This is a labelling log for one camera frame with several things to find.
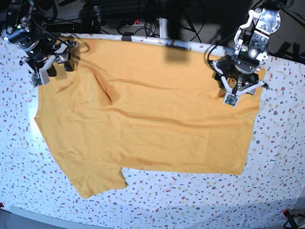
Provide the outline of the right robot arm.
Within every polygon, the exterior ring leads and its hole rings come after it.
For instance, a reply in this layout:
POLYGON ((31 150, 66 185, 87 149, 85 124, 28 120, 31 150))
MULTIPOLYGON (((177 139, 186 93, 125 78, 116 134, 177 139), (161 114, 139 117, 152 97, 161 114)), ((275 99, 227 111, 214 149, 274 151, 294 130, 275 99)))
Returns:
POLYGON ((58 10, 53 0, 6 0, 6 18, 2 24, 1 36, 26 53, 25 62, 38 73, 44 66, 48 76, 56 76, 54 63, 63 64, 67 72, 74 71, 71 59, 70 40, 62 40, 43 28, 43 23, 57 20, 58 10))

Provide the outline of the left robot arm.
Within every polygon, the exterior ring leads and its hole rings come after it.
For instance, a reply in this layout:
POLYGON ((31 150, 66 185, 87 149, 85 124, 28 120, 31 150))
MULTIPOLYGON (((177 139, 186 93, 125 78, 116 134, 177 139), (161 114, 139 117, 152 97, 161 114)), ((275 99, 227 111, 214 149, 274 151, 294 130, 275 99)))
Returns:
POLYGON ((268 60, 268 40, 280 27, 282 6, 279 0, 264 0, 258 9, 249 10, 247 22, 234 35, 233 54, 207 59, 216 81, 226 90, 226 99, 238 100, 241 95, 253 95, 259 87, 268 88, 257 73, 268 60))

